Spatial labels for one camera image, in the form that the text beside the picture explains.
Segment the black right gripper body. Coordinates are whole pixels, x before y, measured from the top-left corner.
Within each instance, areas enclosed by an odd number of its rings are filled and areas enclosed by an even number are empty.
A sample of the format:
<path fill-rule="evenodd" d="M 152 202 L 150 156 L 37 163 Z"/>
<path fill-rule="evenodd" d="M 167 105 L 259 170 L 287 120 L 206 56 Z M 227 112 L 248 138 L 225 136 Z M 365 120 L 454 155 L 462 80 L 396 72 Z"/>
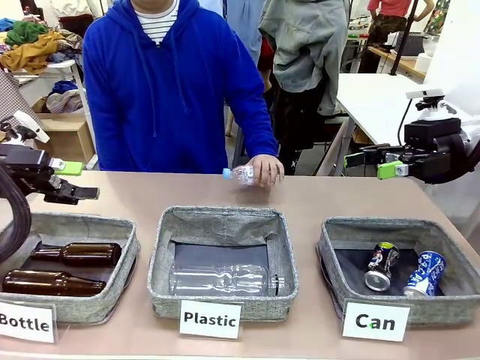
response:
<path fill-rule="evenodd" d="M 461 136 L 461 120 L 417 120 L 404 126 L 403 164 L 408 175 L 427 184 L 444 184 L 473 170 Z"/>

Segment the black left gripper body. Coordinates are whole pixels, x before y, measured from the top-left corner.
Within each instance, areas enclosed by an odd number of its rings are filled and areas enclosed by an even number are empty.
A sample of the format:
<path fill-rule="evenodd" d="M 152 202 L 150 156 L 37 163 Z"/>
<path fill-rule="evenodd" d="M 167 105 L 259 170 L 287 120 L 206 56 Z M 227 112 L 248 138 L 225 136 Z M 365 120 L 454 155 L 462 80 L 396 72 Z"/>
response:
<path fill-rule="evenodd" d="M 1 144 L 1 167 L 24 195 L 53 194 L 52 158 L 44 150 L 24 145 Z"/>

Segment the person's left hand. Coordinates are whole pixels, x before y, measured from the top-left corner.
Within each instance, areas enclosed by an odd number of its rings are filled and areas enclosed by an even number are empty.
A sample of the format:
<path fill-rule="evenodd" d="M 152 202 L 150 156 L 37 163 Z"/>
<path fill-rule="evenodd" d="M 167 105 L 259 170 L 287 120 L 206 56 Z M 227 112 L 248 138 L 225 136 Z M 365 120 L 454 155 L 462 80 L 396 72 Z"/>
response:
<path fill-rule="evenodd" d="M 253 168 L 253 183 L 261 187 L 270 187 L 284 180 L 284 166 L 275 157 L 259 154 L 247 163 Z"/>

